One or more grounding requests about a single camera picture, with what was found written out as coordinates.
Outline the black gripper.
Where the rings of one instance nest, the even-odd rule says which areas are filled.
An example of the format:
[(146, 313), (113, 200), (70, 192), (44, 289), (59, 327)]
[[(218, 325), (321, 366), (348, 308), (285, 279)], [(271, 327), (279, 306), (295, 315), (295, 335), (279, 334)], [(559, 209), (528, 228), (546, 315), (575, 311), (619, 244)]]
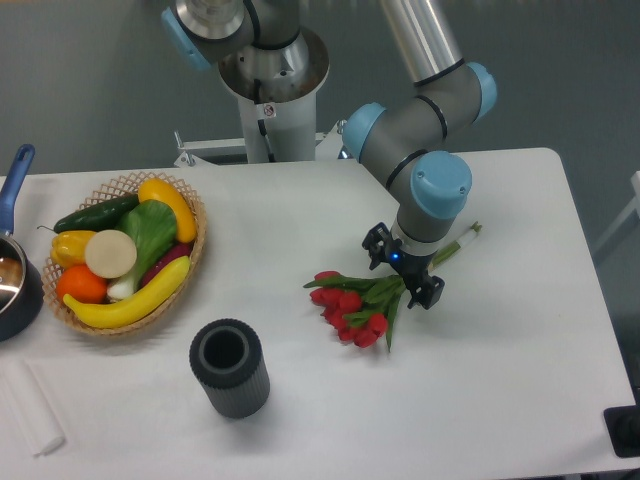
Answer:
[(409, 309), (416, 305), (430, 309), (440, 300), (445, 287), (442, 278), (428, 273), (434, 253), (413, 255), (402, 250), (401, 245), (401, 240), (394, 238), (384, 223), (372, 227), (362, 242), (362, 248), (369, 257), (370, 270), (388, 264), (402, 278), (410, 293)]

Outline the silver blue-capped robot arm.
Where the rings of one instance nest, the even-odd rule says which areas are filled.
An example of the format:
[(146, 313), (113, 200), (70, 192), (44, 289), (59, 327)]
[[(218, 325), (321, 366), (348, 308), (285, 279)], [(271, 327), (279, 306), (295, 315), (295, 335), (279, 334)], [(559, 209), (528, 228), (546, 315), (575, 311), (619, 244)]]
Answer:
[[(382, 10), (414, 86), (397, 109), (369, 103), (344, 123), (345, 151), (398, 202), (391, 226), (365, 236), (373, 265), (402, 278), (411, 303), (432, 307), (443, 281), (428, 271), (464, 208), (472, 174), (442, 149), (451, 134), (485, 116), (497, 87), (478, 63), (466, 62), (436, 1), (385, 1)], [(238, 102), (247, 160), (312, 160), (316, 94), (329, 71), (322, 40), (300, 22), (295, 1), (173, 1), (165, 31), (197, 70), (216, 68)]]

